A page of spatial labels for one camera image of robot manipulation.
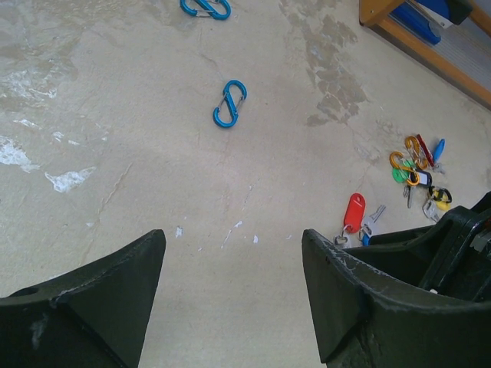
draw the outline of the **orange carabiner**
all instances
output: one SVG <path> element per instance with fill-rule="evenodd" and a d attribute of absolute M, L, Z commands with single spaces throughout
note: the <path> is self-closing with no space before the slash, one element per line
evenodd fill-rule
<path fill-rule="evenodd" d="M 415 136 L 408 136 L 404 142 L 406 144 L 407 151 L 413 157 L 414 163 L 420 169 L 425 170 L 428 167 L 428 160 L 426 157 L 421 158 L 421 148 L 417 138 Z"/>
<path fill-rule="evenodd" d="M 409 175 L 409 178 L 407 178 L 406 182 L 410 186 L 417 186 L 420 183 L 420 176 L 417 174 L 416 171 L 412 167 L 405 166 L 400 163 L 400 161 L 404 158 L 404 155 L 402 152 L 399 151 L 393 151 L 390 156 L 389 156 L 389 161 L 392 167 L 398 170 L 403 170 L 403 171 L 409 171 L 410 173 L 413 173 L 414 176 L 416 177 L 416 181 L 412 182 L 411 181 L 411 175 Z"/>

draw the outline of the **wooden edge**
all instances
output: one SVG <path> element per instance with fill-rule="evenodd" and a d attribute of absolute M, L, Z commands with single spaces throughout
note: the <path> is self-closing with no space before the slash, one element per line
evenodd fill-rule
<path fill-rule="evenodd" d="M 462 88 L 468 90 L 478 99 L 481 99 L 488 106 L 491 106 L 491 91 L 487 90 L 474 79 L 470 78 L 467 74 L 463 73 L 458 67 L 450 63 L 444 57 L 440 56 L 432 48 L 399 26 L 395 21 L 385 18 L 377 25 L 395 37 L 399 42 L 402 42 L 408 46 L 413 52 L 420 55 L 426 62 L 433 65 L 439 72 L 459 84 Z"/>
<path fill-rule="evenodd" d="M 377 24 L 404 0 L 360 0 L 360 24 L 367 27 Z"/>
<path fill-rule="evenodd" d="M 474 0 L 470 0 L 470 4 L 473 6 L 473 10 L 469 16 L 470 20 L 491 37 L 491 17 Z"/>

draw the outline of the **worn surface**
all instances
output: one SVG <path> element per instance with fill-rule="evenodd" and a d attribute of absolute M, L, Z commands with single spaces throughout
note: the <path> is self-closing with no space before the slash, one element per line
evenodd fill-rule
<path fill-rule="evenodd" d="M 447 186 L 491 186 L 491 117 L 358 24 L 358 2 L 232 0 L 228 21 L 177 1 L 0 2 L 0 295 L 152 228 L 168 245 L 142 367 L 318 366 L 304 228 L 339 231 L 349 195 L 405 208 L 388 154 L 444 137 Z M 213 108 L 230 79 L 239 122 Z"/>

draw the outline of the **red keychain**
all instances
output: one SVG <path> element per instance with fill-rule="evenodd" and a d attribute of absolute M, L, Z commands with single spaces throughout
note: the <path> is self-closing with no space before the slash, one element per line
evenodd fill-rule
<path fill-rule="evenodd" d="M 344 215 L 344 226 L 347 226 L 347 233 L 353 234 L 360 231 L 364 213 L 365 198 L 360 193 L 353 194 Z"/>

